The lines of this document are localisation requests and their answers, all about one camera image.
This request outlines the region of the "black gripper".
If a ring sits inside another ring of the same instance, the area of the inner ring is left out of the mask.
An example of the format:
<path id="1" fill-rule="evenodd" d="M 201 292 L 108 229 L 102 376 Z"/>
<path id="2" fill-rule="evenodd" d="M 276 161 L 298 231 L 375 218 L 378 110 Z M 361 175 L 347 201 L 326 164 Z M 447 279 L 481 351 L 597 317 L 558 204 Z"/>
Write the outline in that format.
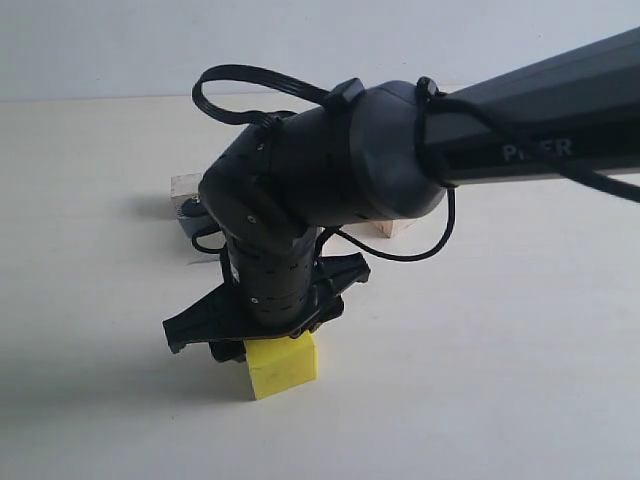
<path id="1" fill-rule="evenodd" d="M 223 283 L 163 322 L 171 352 L 206 343 L 216 362 L 244 363 L 246 340 L 297 338 L 341 316 L 343 292 L 367 282 L 370 268 L 359 253 L 319 255 L 317 237 L 310 229 L 275 254 L 226 234 Z"/>

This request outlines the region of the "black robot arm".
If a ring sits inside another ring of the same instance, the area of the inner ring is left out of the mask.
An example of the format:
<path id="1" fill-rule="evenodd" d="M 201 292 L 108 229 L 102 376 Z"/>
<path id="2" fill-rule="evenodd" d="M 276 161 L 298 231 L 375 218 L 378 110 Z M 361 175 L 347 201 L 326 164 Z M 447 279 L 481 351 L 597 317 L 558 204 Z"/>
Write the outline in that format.
<path id="1" fill-rule="evenodd" d="M 631 29 L 461 89 L 427 77 L 325 90 L 249 65 L 205 70 L 208 117 L 241 127 L 205 171 L 193 211 L 219 233 L 220 286 L 167 319 L 169 349 L 220 362 L 249 340 L 298 338 L 339 317 L 366 256 L 326 256 L 348 224 L 415 219 L 466 184 L 565 178 L 631 202 L 639 169 L 639 32 Z"/>

